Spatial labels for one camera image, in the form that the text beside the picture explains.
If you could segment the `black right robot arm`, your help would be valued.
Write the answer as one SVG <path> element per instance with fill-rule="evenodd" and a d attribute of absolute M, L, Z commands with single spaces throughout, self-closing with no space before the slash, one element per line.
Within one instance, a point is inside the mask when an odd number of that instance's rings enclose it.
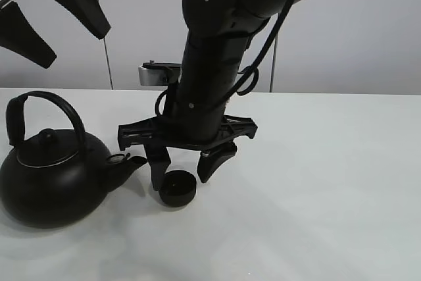
<path fill-rule="evenodd" d="M 155 190 L 170 165 L 168 149 L 200 152 L 197 173 L 207 182 L 236 154 L 235 139 L 254 138 L 250 118 L 226 114 L 233 95 L 246 95 L 291 7 L 301 0 L 182 0 L 188 29 L 179 75 L 155 102 L 155 115 L 118 128 L 121 149 L 145 148 Z"/>

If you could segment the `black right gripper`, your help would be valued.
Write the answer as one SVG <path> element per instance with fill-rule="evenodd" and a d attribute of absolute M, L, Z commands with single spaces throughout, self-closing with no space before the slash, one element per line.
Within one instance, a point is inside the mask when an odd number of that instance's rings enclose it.
<path fill-rule="evenodd" d="M 120 125 L 117 140 L 122 151 L 133 145 L 144 145 L 151 167 L 151 183 L 153 189 L 159 191 L 170 166 L 170 155 L 166 147 L 203 151 L 197 165 L 197 174 L 202 183 L 207 183 L 221 165 L 236 155 L 237 146 L 233 140 L 240 136 L 253 139 L 256 132 L 257 125 L 251 118 L 223 115 L 219 124 L 213 120 L 174 124 L 155 116 Z"/>

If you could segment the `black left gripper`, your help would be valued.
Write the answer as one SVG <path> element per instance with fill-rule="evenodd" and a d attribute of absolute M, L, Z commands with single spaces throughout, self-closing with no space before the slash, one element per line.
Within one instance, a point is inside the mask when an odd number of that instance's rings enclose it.
<path fill-rule="evenodd" d="M 98 0 L 55 0 L 72 13 L 97 39 L 111 29 Z M 18 4 L 1 0 L 1 47 L 19 54 L 43 68 L 49 68 L 57 55 L 32 28 Z"/>

